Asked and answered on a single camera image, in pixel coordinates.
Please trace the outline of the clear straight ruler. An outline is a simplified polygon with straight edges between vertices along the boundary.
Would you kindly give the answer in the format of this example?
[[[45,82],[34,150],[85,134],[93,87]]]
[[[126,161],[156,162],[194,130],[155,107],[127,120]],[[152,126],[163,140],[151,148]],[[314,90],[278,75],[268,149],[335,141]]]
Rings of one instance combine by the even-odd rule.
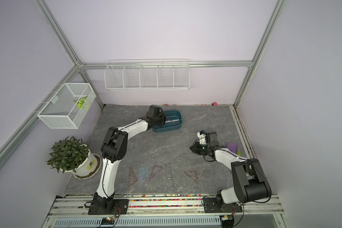
[[[165,121],[165,125],[166,124],[171,124],[171,125],[178,125],[178,124],[180,124],[181,123],[181,120],[180,119],[176,119],[176,120],[166,120]]]
[[[168,163],[169,171],[170,171],[170,180],[171,180],[171,189],[174,189],[174,180],[173,180],[173,170],[171,162]]]

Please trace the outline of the teal plastic storage box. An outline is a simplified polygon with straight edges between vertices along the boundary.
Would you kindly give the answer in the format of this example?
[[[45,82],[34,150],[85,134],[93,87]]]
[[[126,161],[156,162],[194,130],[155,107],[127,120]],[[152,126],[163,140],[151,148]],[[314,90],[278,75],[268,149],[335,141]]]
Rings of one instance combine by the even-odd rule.
[[[173,130],[178,130],[182,125],[181,113],[178,110],[168,110],[165,111],[166,121],[162,127],[154,126],[152,130],[155,133],[168,132]]]

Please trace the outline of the clear straight ruler bottom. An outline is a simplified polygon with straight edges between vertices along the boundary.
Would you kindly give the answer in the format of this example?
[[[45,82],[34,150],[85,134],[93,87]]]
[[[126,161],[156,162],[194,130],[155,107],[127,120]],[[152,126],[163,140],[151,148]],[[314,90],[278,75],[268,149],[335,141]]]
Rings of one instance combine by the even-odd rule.
[[[174,180],[173,180],[173,170],[171,162],[168,163],[169,171],[170,171],[170,180],[171,180],[171,189],[174,189]]]

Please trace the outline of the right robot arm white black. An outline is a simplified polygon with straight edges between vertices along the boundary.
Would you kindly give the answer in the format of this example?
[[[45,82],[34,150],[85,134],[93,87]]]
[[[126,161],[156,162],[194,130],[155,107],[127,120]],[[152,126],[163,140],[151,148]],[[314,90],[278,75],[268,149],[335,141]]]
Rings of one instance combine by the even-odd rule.
[[[190,150],[197,155],[211,157],[211,162],[219,162],[231,170],[233,186],[217,194],[222,204],[269,201],[272,190],[259,160],[243,158],[228,148],[210,147],[199,142],[195,142]]]

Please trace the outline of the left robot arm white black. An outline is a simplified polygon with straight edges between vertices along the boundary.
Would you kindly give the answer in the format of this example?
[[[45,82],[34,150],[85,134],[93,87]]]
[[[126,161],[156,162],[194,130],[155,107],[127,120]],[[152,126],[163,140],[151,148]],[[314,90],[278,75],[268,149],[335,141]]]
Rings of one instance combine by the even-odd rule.
[[[161,112],[159,114],[147,114],[128,125],[108,129],[101,146],[103,168],[99,186],[94,194],[94,203],[105,208],[113,200],[116,174],[120,161],[127,152],[128,140],[137,134],[150,130],[155,125],[163,126],[165,122],[166,115]]]

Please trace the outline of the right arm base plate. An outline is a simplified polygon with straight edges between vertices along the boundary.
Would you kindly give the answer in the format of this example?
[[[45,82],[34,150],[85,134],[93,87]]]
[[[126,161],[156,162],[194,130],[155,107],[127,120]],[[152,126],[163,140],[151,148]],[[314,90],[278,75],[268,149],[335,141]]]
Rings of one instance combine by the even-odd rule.
[[[201,204],[205,213],[236,213],[242,212],[242,206],[238,203],[226,204],[218,197],[203,197]]]

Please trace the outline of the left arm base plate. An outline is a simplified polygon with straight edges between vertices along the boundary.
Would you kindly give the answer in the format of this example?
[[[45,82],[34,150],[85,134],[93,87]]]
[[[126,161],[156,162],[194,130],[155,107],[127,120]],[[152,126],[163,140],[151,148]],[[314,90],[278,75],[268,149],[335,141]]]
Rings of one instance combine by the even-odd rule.
[[[128,204],[128,199],[111,199],[105,205],[92,201],[88,215],[123,215],[127,213]]]

